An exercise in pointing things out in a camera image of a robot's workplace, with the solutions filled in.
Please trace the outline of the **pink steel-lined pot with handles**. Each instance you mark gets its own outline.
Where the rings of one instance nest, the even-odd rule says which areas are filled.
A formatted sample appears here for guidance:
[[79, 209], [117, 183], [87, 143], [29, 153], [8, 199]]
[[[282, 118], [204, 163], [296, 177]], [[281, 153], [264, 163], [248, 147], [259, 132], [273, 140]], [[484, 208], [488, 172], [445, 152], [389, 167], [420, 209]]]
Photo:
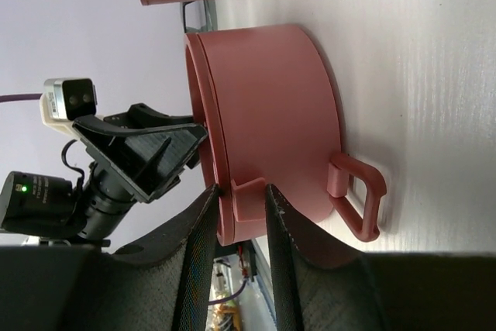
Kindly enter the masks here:
[[313, 222], [337, 212], [360, 241], [379, 235], [380, 171], [342, 148], [332, 80], [296, 25], [188, 33], [185, 58], [206, 184], [220, 187], [223, 246], [266, 232], [265, 189], [275, 185]]

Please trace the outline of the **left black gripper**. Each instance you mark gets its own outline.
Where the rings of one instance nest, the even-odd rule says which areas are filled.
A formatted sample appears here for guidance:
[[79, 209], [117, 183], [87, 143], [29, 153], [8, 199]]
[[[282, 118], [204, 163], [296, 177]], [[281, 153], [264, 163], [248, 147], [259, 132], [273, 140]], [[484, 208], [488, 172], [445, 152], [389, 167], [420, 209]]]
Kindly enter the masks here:
[[134, 205], [161, 198], [197, 152], [193, 116], [170, 116], [144, 103], [131, 105], [126, 129], [94, 116], [74, 120], [92, 158], [80, 205]]

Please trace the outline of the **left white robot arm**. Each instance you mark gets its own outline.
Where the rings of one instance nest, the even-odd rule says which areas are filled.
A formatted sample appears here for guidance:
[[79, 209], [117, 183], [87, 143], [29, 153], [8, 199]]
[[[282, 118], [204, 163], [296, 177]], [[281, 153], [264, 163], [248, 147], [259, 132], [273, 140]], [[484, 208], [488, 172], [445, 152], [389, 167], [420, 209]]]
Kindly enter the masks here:
[[11, 172], [1, 192], [1, 228], [44, 243], [94, 244], [108, 237], [136, 203], [149, 204], [199, 162], [208, 130], [192, 116], [169, 116], [143, 103], [127, 112], [82, 116], [71, 126], [92, 162], [76, 167], [76, 184], [42, 174]]

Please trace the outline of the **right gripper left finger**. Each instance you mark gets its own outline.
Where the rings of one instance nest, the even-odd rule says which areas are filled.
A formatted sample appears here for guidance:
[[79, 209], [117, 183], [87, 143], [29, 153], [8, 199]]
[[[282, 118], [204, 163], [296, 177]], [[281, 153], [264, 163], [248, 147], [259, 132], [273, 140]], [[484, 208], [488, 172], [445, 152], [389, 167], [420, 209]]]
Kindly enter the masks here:
[[1, 249], [3, 330], [203, 330], [219, 188], [115, 253]]

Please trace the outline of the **dark red lid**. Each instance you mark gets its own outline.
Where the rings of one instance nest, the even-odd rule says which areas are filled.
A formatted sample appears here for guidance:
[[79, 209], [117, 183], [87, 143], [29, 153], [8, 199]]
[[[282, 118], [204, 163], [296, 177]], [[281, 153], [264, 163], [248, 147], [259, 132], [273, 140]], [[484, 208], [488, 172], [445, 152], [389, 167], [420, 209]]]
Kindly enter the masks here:
[[227, 246], [233, 242], [233, 216], [229, 211], [229, 171], [218, 100], [207, 54], [198, 33], [184, 36], [192, 120], [200, 135], [197, 145], [205, 185], [216, 186], [219, 220], [217, 237]]

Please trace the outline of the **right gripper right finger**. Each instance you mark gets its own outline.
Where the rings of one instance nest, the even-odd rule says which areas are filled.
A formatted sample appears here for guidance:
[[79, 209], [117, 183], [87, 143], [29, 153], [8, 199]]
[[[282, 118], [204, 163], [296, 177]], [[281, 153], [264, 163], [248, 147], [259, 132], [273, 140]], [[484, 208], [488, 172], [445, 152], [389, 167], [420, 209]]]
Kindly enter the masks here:
[[265, 191], [279, 330], [493, 330], [492, 254], [363, 253]]

